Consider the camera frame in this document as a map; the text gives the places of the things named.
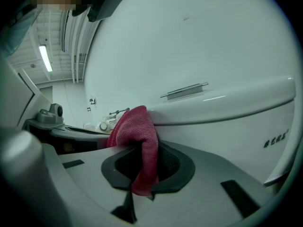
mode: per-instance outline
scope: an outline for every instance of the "white wall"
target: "white wall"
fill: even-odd
[[[83,128],[83,124],[92,122],[91,113],[87,112],[83,83],[73,84],[71,80],[38,84],[38,88],[53,87],[53,103],[63,107],[64,123]]]
[[[195,83],[217,89],[286,74],[300,87],[296,46],[271,0],[123,0],[95,35],[86,96],[97,98],[97,119]]]

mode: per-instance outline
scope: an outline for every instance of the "red towel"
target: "red towel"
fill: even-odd
[[[152,186],[159,182],[158,138],[145,106],[136,107],[123,114],[109,136],[107,148],[118,145],[127,146],[130,141],[142,142],[142,170],[132,185],[132,192],[140,196],[149,196]]]

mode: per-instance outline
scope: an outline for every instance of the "ceiling light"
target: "ceiling light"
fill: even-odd
[[[45,45],[39,46],[39,50],[40,50],[40,53],[41,53],[41,56],[42,56],[42,59],[43,59],[43,62],[44,62],[44,65],[45,65],[47,71],[48,72],[53,71],[52,66],[49,62],[48,56],[47,56],[46,46]]]

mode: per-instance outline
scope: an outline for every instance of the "red cloth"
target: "red cloth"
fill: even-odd
[[[136,107],[122,115],[109,136],[107,148],[127,146],[130,141],[142,142],[142,170],[132,185],[132,192],[140,196],[149,196],[152,186],[159,182],[158,138],[145,106]]]

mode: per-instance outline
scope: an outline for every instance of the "pink microfiber cloth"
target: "pink microfiber cloth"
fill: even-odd
[[[158,138],[145,106],[136,107],[123,114],[109,136],[107,148],[127,146],[130,141],[142,142],[142,169],[132,185],[132,192],[140,196],[149,196],[152,186],[159,182]]]

